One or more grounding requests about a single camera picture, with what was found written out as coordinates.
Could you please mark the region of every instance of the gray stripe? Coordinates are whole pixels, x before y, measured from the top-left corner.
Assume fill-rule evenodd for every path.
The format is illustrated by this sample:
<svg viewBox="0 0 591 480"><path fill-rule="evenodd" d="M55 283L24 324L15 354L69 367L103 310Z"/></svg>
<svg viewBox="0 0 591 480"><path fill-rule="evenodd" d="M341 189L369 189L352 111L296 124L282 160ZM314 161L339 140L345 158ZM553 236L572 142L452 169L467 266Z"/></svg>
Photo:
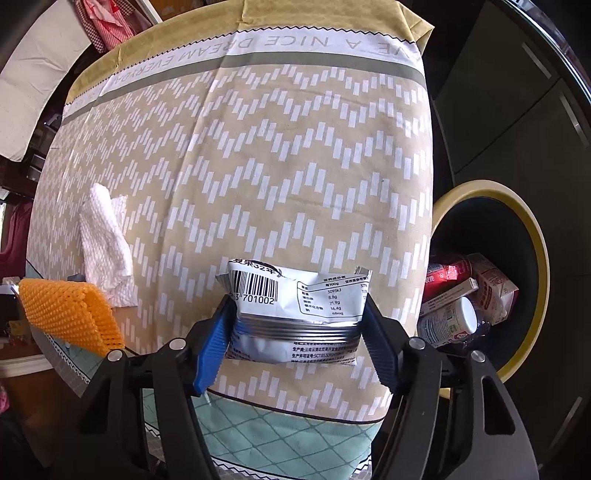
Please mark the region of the gray stripe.
<svg viewBox="0 0 591 480"><path fill-rule="evenodd" d="M385 73L396 77L405 78L417 82L426 88L425 77L421 72L413 67L391 61L374 60L364 57L355 57L352 55L341 55L336 53L310 53L281 51L272 53L246 53L244 55L227 55L219 59L203 60L197 63L174 67L165 72L155 73L149 77L132 82L112 92L98 97L94 102L80 108L75 113L64 119L63 125L71 122L80 115L89 112L95 106L101 103L110 102L129 92L134 92L142 88L154 85L156 83L172 80L178 77L184 77L195 73L208 72L222 68L236 68L247 65L316 65L323 67L338 67L344 69L364 70L373 73Z"/></svg>

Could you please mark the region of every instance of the orange mesh pad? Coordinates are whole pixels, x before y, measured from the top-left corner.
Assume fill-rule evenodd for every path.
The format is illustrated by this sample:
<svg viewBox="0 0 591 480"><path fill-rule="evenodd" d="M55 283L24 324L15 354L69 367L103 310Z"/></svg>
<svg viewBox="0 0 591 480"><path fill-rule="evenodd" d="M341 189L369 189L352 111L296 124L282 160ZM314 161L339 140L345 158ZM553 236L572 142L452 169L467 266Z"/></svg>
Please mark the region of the orange mesh pad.
<svg viewBox="0 0 591 480"><path fill-rule="evenodd" d="M109 303L91 283L24 278L19 296L29 322L100 356L124 348Z"/></svg>

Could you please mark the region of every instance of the screw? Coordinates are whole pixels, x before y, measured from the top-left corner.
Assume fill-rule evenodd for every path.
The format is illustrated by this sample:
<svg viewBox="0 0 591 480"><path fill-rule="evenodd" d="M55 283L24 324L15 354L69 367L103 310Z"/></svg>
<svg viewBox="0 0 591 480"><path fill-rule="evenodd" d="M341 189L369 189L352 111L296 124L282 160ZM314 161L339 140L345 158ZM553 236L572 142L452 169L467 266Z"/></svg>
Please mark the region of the screw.
<svg viewBox="0 0 591 480"><path fill-rule="evenodd" d="M175 338L168 344L171 350L182 350L186 345L187 342L185 342L184 338Z"/></svg>
<svg viewBox="0 0 591 480"><path fill-rule="evenodd" d="M425 341L419 337L410 337L408 344L410 348L414 348L415 350L423 350L425 348Z"/></svg>
<svg viewBox="0 0 591 480"><path fill-rule="evenodd" d="M481 364L482 362L484 362L484 360L486 360L484 353L482 353L480 350L472 351L470 356L472 357L472 360L474 360L475 362L478 362L479 364Z"/></svg>
<svg viewBox="0 0 591 480"><path fill-rule="evenodd" d="M121 350L111 350L107 358L109 362L117 362L123 358L123 352Z"/></svg>

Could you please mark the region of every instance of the white bottle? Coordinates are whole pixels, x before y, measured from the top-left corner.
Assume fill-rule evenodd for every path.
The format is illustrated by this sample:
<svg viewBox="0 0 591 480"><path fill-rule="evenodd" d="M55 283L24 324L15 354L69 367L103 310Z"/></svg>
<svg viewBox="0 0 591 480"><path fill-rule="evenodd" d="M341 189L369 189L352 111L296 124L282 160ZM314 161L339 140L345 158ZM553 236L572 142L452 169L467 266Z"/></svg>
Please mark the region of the white bottle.
<svg viewBox="0 0 591 480"><path fill-rule="evenodd" d="M470 300L460 297L418 321L418 335L434 347L457 342L474 333L478 326Z"/></svg>

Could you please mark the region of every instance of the white bottle cap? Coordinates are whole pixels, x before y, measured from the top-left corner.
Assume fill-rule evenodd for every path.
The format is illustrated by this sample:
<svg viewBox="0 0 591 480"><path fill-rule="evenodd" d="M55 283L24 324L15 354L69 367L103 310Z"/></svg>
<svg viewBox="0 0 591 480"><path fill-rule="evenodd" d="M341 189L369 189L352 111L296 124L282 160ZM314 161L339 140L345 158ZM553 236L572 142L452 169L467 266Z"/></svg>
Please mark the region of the white bottle cap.
<svg viewBox="0 0 591 480"><path fill-rule="evenodd" d="M472 303L466 297L460 297L455 303L458 323L468 333L474 333L478 327L478 320Z"/></svg>

